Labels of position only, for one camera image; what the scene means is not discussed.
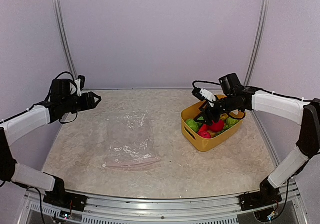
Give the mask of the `red toy tomato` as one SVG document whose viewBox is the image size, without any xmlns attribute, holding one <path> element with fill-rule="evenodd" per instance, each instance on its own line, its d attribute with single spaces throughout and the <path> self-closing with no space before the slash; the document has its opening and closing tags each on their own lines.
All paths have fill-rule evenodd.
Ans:
<svg viewBox="0 0 320 224">
<path fill-rule="evenodd" d="M 208 127 L 208 129 L 214 133 L 221 132 L 224 129 L 225 122 L 223 120 L 219 120 L 218 122 L 213 122 L 212 125 Z"/>
</svg>

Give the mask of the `orange toy carrot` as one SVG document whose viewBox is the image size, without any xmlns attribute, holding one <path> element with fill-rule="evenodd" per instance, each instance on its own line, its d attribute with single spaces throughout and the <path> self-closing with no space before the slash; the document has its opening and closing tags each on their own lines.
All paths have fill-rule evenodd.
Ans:
<svg viewBox="0 0 320 224">
<path fill-rule="evenodd" d="M 208 130 L 209 130 L 209 126 L 206 125 L 206 124 L 203 124 L 203 125 L 199 128 L 198 132 L 199 132 L 199 133 L 201 133 L 201 132 L 207 132 Z"/>
</svg>

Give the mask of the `green toy apple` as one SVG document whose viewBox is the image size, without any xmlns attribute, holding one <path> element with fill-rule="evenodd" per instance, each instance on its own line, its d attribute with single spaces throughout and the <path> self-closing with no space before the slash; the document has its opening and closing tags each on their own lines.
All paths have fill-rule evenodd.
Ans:
<svg viewBox="0 0 320 224">
<path fill-rule="evenodd" d="M 234 125 L 236 125 L 236 124 L 239 123 L 239 122 L 240 122 L 240 120 L 234 119 L 234 118 L 231 118 L 231 117 L 229 117 L 229 118 L 227 118 L 227 119 L 225 120 L 225 123 L 226 123 L 229 127 L 233 127 Z"/>
</svg>

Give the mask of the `clear zip top bag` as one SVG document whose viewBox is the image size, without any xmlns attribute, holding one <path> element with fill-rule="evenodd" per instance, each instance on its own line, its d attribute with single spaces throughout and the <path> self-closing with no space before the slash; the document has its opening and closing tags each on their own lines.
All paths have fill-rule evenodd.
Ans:
<svg viewBox="0 0 320 224">
<path fill-rule="evenodd" d="M 147 111 L 110 115 L 106 120 L 103 168 L 138 168 L 160 161 Z"/>
</svg>

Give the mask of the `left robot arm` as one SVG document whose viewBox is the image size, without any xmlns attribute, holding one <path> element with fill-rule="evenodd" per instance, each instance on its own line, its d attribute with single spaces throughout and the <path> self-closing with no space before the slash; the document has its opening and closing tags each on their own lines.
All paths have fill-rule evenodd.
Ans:
<svg viewBox="0 0 320 224">
<path fill-rule="evenodd" d="M 61 122 L 66 114 L 77 115 L 93 110 L 102 101 L 94 92 L 84 92 L 84 76 L 78 79 L 54 79 L 44 101 L 34 104 L 24 112 L 0 123 L 0 179 L 27 188 L 50 192 L 50 198 L 63 207 L 70 202 L 70 195 L 58 187 L 59 178 L 19 163 L 13 158 L 11 146 L 29 133 Z"/>
</svg>

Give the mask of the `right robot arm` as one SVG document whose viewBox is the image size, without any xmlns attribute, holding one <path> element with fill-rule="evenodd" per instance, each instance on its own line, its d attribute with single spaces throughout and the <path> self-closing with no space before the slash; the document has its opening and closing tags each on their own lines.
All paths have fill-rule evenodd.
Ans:
<svg viewBox="0 0 320 224">
<path fill-rule="evenodd" d="M 275 126 L 285 132 L 285 137 L 288 137 L 289 131 L 283 125 L 293 128 L 293 137 L 289 138 L 292 150 L 287 152 L 281 163 L 261 182 L 255 196 L 260 206 L 268 205 L 284 183 L 298 175 L 311 159 L 320 154 L 319 99 L 307 100 L 260 87 L 245 86 L 241 84 L 236 73 L 225 75 L 216 82 L 216 86 L 219 86 L 225 95 L 224 98 L 218 98 L 211 91 L 198 87 L 198 84 L 204 83 L 203 80 L 192 83 L 192 94 L 204 102 L 195 121 L 212 125 L 217 123 L 223 114 L 250 111 L 279 121 Z"/>
</svg>

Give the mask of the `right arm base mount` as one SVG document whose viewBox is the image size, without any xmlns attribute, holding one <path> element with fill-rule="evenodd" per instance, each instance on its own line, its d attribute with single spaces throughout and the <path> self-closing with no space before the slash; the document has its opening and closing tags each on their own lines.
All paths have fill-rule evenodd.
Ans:
<svg viewBox="0 0 320 224">
<path fill-rule="evenodd" d="M 238 197 L 242 211 L 258 209 L 280 203 L 283 199 L 279 192 L 272 195 L 263 195 L 261 191 L 245 192 Z"/>
</svg>

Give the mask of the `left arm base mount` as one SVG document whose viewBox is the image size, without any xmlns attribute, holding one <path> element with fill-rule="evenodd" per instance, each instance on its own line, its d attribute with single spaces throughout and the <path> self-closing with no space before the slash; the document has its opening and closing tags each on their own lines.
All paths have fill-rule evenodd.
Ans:
<svg viewBox="0 0 320 224">
<path fill-rule="evenodd" d="M 43 198 L 43 202 L 63 209 L 71 211 L 84 212 L 88 197 L 81 194 L 66 192 L 63 194 L 54 194 L 47 192 Z"/>
</svg>

